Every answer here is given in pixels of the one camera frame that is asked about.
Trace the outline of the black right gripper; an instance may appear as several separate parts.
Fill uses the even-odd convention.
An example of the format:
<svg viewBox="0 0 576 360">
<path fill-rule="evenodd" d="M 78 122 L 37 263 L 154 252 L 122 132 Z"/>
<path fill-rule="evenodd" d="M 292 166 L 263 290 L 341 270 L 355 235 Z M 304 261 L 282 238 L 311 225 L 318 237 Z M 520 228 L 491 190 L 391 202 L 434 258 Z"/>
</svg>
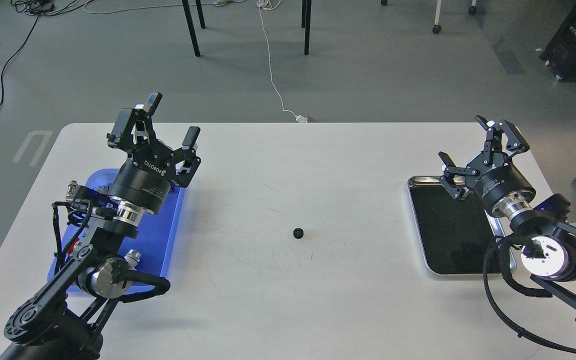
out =
<svg viewBox="0 0 576 360">
<path fill-rule="evenodd" d="M 512 162 L 515 155 L 528 152 L 530 145 L 517 126 L 509 121 L 487 120 L 481 115 L 476 115 L 475 120 L 486 131 L 482 152 L 471 160 L 471 168 L 458 167 L 448 153 L 438 152 L 443 162 L 439 182 L 451 198 L 458 201 L 463 201 L 471 189 L 489 216 L 501 218 L 505 215 L 494 207 L 503 198 L 518 192 L 529 203 L 537 194 Z M 463 185 L 457 185 L 457 176 L 464 178 Z M 470 178 L 474 179 L 473 185 L 468 185 Z"/>
</svg>

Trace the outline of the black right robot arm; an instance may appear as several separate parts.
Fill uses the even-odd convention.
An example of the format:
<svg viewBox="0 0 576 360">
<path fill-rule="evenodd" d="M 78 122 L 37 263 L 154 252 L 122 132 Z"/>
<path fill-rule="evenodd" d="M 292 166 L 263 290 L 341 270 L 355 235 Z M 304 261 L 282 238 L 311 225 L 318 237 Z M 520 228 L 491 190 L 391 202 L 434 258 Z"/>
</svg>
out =
<svg viewBox="0 0 576 360">
<path fill-rule="evenodd" d="M 453 199 L 461 201 L 474 194 L 489 216 L 510 222 L 511 233 L 493 240 L 484 256 L 487 300 L 517 337 L 576 354 L 576 348 L 549 341 L 512 321 L 494 301 L 489 287 L 490 262 L 498 255 L 503 280 L 514 291 L 526 297 L 555 297 L 576 310 L 576 294 L 562 286 L 576 281 L 576 226 L 567 220 L 570 203 L 556 193 L 532 207 L 537 192 L 513 162 L 515 155 L 530 150 L 528 142 L 509 121 L 480 115 L 475 120 L 486 132 L 482 151 L 464 167 L 456 166 L 448 153 L 439 152 L 443 162 L 439 182 Z"/>
</svg>

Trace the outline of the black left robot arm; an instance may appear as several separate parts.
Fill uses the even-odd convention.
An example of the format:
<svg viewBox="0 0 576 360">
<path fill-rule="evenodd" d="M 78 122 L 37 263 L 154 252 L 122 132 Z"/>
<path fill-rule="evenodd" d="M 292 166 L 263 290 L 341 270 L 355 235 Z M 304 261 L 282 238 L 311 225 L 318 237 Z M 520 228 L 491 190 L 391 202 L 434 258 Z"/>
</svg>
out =
<svg viewBox="0 0 576 360">
<path fill-rule="evenodd" d="M 106 138 L 126 161 L 106 189 L 71 181 L 64 201 L 52 204 L 55 232 L 58 207 L 66 207 L 78 229 L 66 244 L 55 235 L 54 274 L 7 320 L 3 333 L 10 345 L 0 359 L 97 360 L 102 330 L 118 303 L 169 291 L 169 280 L 137 271 L 137 259 L 119 253 L 125 238 L 138 236 L 143 216 L 157 215 L 171 188 L 188 187 L 201 164 L 199 127 L 188 129 L 180 148 L 157 139 L 153 114 L 161 100 L 153 92 L 144 104 L 119 112 Z"/>
</svg>

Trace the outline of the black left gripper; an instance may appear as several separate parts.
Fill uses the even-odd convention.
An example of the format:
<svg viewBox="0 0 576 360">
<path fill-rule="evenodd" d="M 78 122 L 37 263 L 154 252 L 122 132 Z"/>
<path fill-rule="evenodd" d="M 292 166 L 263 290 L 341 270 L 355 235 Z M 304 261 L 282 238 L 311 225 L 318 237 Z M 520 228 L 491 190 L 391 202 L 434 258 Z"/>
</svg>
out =
<svg viewBox="0 0 576 360">
<path fill-rule="evenodd" d="M 144 214 L 158 215 L 174 186 L 187 188 L 201 158 L 196 154 L 199 126 L 190 126 L 182 146 L 173 151 L 172 167 L 163 165 L 163 142 L 154 130 L 153 115 L 162 93 L 151 92 L 144 104 L 119 110 L 112 130 L 106 134 L 108 147 L 126 153 L 125 164 L 110 185 L 108 196 L 118 201 L 114 219 L 137 227 Z"/>
</svg>

